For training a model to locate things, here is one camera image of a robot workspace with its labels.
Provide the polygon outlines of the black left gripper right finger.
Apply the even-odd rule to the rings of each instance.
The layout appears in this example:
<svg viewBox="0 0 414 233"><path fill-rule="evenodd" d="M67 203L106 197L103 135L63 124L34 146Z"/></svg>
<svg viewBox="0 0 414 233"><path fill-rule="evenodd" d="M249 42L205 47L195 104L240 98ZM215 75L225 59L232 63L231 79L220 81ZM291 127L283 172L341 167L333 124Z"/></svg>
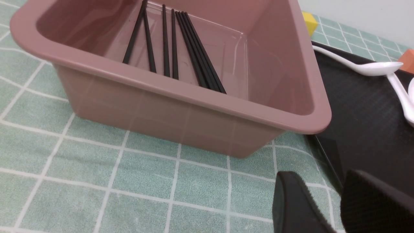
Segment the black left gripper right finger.
<svg viewBox="0 0 414 233"><path fill-rule="evenodd" d="M340 216L347 233L412 233L413 198L364 171L346 173Z"/></svg>

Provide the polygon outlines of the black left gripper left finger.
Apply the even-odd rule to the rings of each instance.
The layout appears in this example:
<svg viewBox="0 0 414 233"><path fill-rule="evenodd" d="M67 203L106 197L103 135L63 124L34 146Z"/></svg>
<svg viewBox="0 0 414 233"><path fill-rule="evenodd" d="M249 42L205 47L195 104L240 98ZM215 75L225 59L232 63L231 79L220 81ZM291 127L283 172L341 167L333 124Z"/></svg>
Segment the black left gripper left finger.
<svg viewBox="0 0 414 233"><path fill-rule="evenodd" d="M278 172L272 205L275 233L335 233L295 172Z"/></svg>

